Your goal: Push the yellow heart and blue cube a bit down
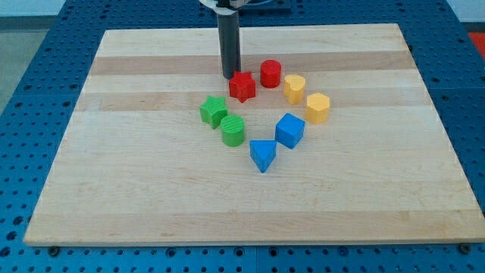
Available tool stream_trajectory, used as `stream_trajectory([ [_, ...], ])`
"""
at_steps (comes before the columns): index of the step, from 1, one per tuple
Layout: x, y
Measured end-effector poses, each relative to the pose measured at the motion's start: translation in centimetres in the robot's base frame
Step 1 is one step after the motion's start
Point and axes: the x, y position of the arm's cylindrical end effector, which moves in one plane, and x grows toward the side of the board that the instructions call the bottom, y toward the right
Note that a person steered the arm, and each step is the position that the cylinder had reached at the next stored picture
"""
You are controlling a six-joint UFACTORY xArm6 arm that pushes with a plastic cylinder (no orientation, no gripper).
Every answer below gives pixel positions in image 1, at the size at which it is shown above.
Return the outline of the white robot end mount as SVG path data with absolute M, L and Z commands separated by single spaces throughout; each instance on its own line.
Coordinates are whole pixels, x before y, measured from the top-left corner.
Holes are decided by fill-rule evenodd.
M 245 6 L 252 5 L 252 0 L 199 0 L 199 3 L 217 15 L 232 15 Z

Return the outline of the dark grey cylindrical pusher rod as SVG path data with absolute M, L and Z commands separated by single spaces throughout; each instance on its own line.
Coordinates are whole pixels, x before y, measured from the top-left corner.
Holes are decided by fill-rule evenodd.
M 241 71 L 239 12 L 217 15 L 217 28 L 221 50 L 223 76 L 230 80 L 236 71 Z

